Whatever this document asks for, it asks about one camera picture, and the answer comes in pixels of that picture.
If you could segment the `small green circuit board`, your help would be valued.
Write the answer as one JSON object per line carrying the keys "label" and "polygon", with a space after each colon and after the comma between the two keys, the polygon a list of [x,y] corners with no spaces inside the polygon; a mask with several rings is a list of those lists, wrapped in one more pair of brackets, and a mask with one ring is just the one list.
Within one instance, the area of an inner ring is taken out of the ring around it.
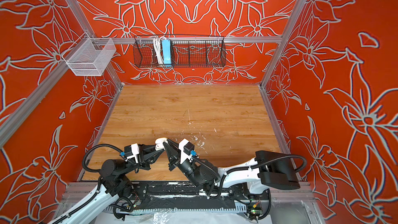
{"label": "small green circuit board", "polygon": [[254,203],[247,206],[247,214],[249,220],[259,220],[263,215],[263,208],[261,203]]}

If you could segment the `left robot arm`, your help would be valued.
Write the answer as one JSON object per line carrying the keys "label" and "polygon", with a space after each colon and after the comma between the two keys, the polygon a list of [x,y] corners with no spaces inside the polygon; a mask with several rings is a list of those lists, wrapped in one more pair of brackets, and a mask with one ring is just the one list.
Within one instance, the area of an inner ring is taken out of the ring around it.
{"label": "left robot arm", "polygon": [[[116,150],[120,159],[106,160],[100,169],[91,169],[87,166],[88,155],[97,148],[109,147]],[[123,218],[134,210],[138,195],[132,182],[126,175],[132,171],[150,170],[164,152],[163,145],[133,144],[124,150],[110,144],[93,146],[85,154],[82,165],[88,172],[99,173],[97,185],[82,200],[76,203],[65,213],[52,220],[51,224],[88,224],[103,212],[112,207],[116,217]]]}

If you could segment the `white earbud charging case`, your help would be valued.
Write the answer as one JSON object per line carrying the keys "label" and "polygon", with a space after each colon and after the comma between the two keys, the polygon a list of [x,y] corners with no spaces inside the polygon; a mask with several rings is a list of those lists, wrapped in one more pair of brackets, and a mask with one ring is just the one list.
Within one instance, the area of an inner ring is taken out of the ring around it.
{"label": "white earbud charging case", "polygon": [[155,140],[155,150],[165,150],[164,143],[168,143],[168,138],[158,138]]}

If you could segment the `blue box in basket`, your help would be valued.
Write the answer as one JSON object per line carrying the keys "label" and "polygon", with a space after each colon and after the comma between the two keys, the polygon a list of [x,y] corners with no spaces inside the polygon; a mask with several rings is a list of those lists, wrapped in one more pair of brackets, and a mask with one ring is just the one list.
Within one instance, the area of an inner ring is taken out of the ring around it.
{"label": "blue box in basket", "polygon": [[172,65],[172,56],[171,56],[171,41],[168,39],[162,40],[162,50],[163,50],[163,63],[165,66]]}

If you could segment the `clear plastic wall bin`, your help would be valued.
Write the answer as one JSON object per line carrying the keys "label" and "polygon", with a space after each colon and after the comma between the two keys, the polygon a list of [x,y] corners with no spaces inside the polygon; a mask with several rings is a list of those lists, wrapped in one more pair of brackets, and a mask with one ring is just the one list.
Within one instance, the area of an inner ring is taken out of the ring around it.
{"label": "clear plastic wall bin", "polygon": [[84,33],[61,58],[76,76],[102,76],[115,53],[116,46],[111,38],[91,38]]}

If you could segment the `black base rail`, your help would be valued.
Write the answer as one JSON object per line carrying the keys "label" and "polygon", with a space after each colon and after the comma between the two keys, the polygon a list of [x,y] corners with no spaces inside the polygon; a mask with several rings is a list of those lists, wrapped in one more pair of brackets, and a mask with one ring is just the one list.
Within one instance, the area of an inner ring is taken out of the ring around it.
{"label": "black base rail", "polygon": [[246,184],[224,189],[215,200],[207,199],[203,189],[188,181],[134,181],[133,189],[131,215],[165,211],[245,213],[252,207],[265,210],[269,204],[269,192],[250,195]]}

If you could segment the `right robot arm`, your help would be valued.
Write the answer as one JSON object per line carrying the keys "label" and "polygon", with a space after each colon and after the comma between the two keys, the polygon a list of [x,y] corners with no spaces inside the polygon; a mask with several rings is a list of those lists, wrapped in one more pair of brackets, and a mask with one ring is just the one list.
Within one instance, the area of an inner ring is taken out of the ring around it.
{"label": "right robot arm", "polygon": [[169,169],[178,168],[189,182],[202,186],[207,197],[217,199],[224,189],[246,184],[252,195],[260,195],[271,188],[296,190],[300,188],[297,173],[302,171],[307,160],[301,155],[260,150],[251,160],[231,167],[216,167],[201,159],[195,146],[187,139],[176,143],[167,138],[155,141],[156,150],[165,150]]}

